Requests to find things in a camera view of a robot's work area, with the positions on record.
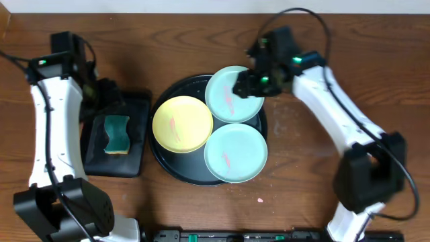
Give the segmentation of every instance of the light blue plate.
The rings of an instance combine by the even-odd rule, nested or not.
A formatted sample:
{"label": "light blue plate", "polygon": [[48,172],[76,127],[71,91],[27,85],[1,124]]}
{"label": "light blue plate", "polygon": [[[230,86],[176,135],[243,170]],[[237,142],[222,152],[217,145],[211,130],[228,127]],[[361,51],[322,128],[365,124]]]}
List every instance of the light blue plate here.
{"label": "light blue plate", "polygon": [[204,149],[204,161],[218,179],[239,183],[253,179],[267,160],[263,136],[246,124],[227,124],[216,130]]}
{"label": "light blue plate", "polygon": [[228,123],[245,122],[255,116],[263,106],[264,97],[240,98],[233,94],[239,72],[246,67],[231,66],[219,70],[206,86],[206,105],[219,120]]}

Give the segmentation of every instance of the round black tray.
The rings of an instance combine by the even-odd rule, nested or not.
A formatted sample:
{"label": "round black tray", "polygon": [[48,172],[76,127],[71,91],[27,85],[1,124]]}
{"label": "round black tray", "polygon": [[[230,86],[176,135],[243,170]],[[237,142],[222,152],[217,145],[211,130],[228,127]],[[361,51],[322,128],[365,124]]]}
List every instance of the round black tray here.
{"label": "round black tray", "polygon": [[[161,106],[161,104],[172,97],[187,95],[198,98],[202,102],[206,103],[204,92],[211,77],[212,75],[198,75],[195,77],[188,77],[187,79],[173,84],[170,88],[168,88],[168,90],[161,94],[160,98],[155,103],[148,123],[149,145],[154,153],[155,158],[157,161],[159,161],[161,166],[177,179],[199,186],[217,186],[226,183],[225,181],[221,181],[212,175],[209,169],[206,167],[204,162],[205,146],[200,147],[196,151],[185,154],[178,154],[168,151],[155,140],[152,123],[157,109]],[[226,124],[228,123],[220,121],[214,117],[213,132]],[[254,127],[263,135],[264,139],[267,138],[267,120],[263,108],[260,110],[258,115],[252,117],[246,122],[243,122],[243,124],[248,124],[249,126]]]}

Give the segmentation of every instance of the black sponge holder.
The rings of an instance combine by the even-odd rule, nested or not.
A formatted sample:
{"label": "black sponge holder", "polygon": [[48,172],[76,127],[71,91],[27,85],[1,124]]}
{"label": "black sponge holder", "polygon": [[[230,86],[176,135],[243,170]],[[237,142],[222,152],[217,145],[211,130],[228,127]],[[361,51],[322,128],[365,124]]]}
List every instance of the black sponge holder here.
{"label": "black sponge holder", "polygon": [[[84,123],[81,135],[81,157],[87,175],[124,178],[140,175],[146,128],[151,110],[150,96],[149,92],[123,93],[125,106]],[[105,117],[108,115],[130,117],[126,129],[130,139],[130,150],[126,155],[110,155],[104,151],[109,143],[109,136],[104,128]]]}

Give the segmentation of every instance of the plate rim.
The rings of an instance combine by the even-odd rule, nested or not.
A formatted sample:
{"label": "plate rim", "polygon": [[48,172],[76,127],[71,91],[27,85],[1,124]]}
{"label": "plate rim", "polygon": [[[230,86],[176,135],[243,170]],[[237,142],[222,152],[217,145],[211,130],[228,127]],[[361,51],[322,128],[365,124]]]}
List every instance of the plate rim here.
{"label": "plate rim", "polygon": [[[208,113],[209,113],[209,115],[210,115],[210,131],[209,131],[209,135],[205,138],[205,140],[204,140],[204,142],[202,143],[202,144],[199,144],[199,146],[196,148],[196,147],[193,147],[192,149],[190,149],[190,150],[186,150],[186,151],[176,151],[176,150],[174,150],[174,149],[171,149],[171,147],[167,147],[167,146],[165,146],[165,144],[162,144],[162,143],[160,143],[160,141],[157,139],[157,136],[155,135],[155,132],[154,132],[154,119],[155,119],[155,116],[157,115],[157,111],[158,110],[160,110],[160,108],[161,108],[161,106],[163,106],[163,104],[165,104],[165,103],[167,103],[168,101],[170,101],[170,100],[172,100],[172,99],[183,99],[183,98],[188,98],[188,99],[194,99],[194,100],[196,100],[197,101],[197,103],[200,103],[200,104],[202,104],[204,107],[206,107],[205,108],[205,110],[206,111],[208,111]],[[164,148],[164,149],[167,149],[168,151],[170,151],[170,152],[173,152],[173,153],[178,153],[178,154],[186,154],[186,153],[190,153],[190,152],[193,152],[193,151],[196,151],[196,150],[198,150],[200,147],[202,147],[202,146],[204,146],[207,142],[208,142],[208,140],[209,140],[209,138],[211,137],[211,135],[212,135],[212,131],[214,130],[214,118],[212,117],[212,113],[211,113],[211,111],[209,110],[209,107],[204,103],[204,102],[202,102],[201,100],[199,100],[198,98],[195,98],[195,97],[192,97],[192,96],[187,96],[187,95],[181,95],[181,96],[177,96],[177,97],[172,97],[172,98],[169,98],[168,100],[166,100],[165,102],[163,102],[158,108],[157,108],[157,110],[155,111],[155,113],[154,113],[154,116],[153,116],[153,119],[152,119],[152,125],[151,125],[151,128],[152,128],[152,131],[153,131],[153,134],[154,134],[154,138],[155,138],[155,140]]]}
{"label": "plate rim", "polygon": [[211,135],[211,137],[213,137],[213,135],[216,133],[216,132],[218,132],[219,130],[224,130],[224,129],[227,129],[227,128],[234,128],[234,127],[232,127],[232,126],[240,126],[240,127],[246,127],[246,129],[248,129],[248,130],[252,130],[252,132],[256,132],[262,139],[263,139],[263,143],[264,143],[264,150],[265,150],[265,158],[264,158],[264,162],[263,162],[263,165],[261,166],[261,169],[254,175],[254,176],[252,176],[251,178],[248,178],[248,179],[245,179],[245,180],[243,180],[243,181],[228,181],[228,180],[225,180],[223,177],[220,177],[217,173],[215,173],[215,172],[213,172],[212,171],[212,169],[209,167],[209,165],[208,165],[208,161],[207,161],[207,158],[206,158],[206,152],[208,152],[207,150],[208,150],[208,145],[206,145],[205,147],[204,147],[204,163],[206,164],[206,167],[208,168],[208,170],[210,171],[210,173],[212,174],[212,175],[214,175],[214,177],[216,177],[216,178],[218,178],[219,180],[221,180],[221,181],[224,181],[224,182],[227,182],[227,183],[231,183],[231,184],[239,184],[239,183],[243,183],[243,182],[247,182],[247,181],[249,181],[249,180],[251,180],[251,179],[253,179],[253,178],[255,178],[256,176],[258,176],[260,173],[261,173],[261,171],[263,171],[263,169],[264,169],[264,167],[265,167],[265,165],[266,165],[266,163],[267,163],[267,159],[269,158],[269,149],[268,149],[268,147],[267,147],[267,141],[266,141],[266,139],[264,138],[264,136],[258,131],[258,130],[256,130],[255,128],[253,128],[252,126],[249,126],[249,125],[247,125],[247,124],[242,124],[242,123],[233,123],[233,124],[226,124],[226,125],[224,125],[223,127],[220,127],[219,129],[217,129],[217,130],[215,130],[213,133],[212,133],[212,135]]}
{"label": "plate rim", "polygon": [[[246,67],[244,67],[244,66],[239,66],[239,65],[233,65],[233,66],[224,67],[224,68],[220,69],[219,71],[217,71],[215,74],[213,74],[213,75],[211,76],[211,78],[210,78],[210,79],[209,79],[209,81],[208,81],[208,85],[210,85],[210,84],[211,84],[211,81],[212,81],[212,82],[214,82],[214,80],[215,80],[215,78],[214,78],[214,77],[216,77],[217,75],[219,76],[219,75],[221,75],[221,74],[224,74],[224,73],[225,73],[225,72],[227,72],[227,71],[234,72],[234,70],[235,70],[236,72],[240,72],[240,71],[246,71],[246,70],[248,70],[248,68],[246,68]],[[229,124],[240,124],[240,123],[242,123],[242,122],[246,122],[246,121],[248,121],[248,120],[252,119],[255,115],[257,115],[257,114],[258,114],[258,112],[260,111],[260,109],[263,107],[264,100],[265,100],[265,98],[264,98],[264,97],[257,97],[257,98],[261,98],[261,103],[260,103],[259,108],[257,109],[257,111],[256,111],[256,112],[253,112],[253,115],[252,115],[252,116],[247,117],[247,118],[246,118],[246,119],[244,119],[244,120],[239,120],[239,121],[230,121],[230,120],[225,120],[224,118],[221,118],[219,115],[215,114],[215,112],[213,112],[213,111],[212,111],[211,105],[209,104],[209,91],[208,91],[208,90],[209,90],[209,88],[206,88],[206,90],[205,90],[205,92],[204,92],[204,99],[205,99],[205,101],[206,101],[206,105],[207,105],[207,107],[209,108],[210,112],[212,113],[212,115],[213,115],[213,116],[215,116],[215,118],[217,118],[217,119],[219,119],[219,120],[221,120],[221,121],[223,121],[223,122],[229,123]]]}

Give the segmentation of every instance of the green clip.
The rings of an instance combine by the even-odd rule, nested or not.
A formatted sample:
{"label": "green clip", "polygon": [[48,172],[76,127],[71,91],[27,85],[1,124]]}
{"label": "green clip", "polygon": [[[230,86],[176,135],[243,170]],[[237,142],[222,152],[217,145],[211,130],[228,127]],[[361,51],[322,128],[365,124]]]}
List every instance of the green clip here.
{"label": "green clip", "polygon": [[188,242],[197,242],[197,235],[189,235]]}

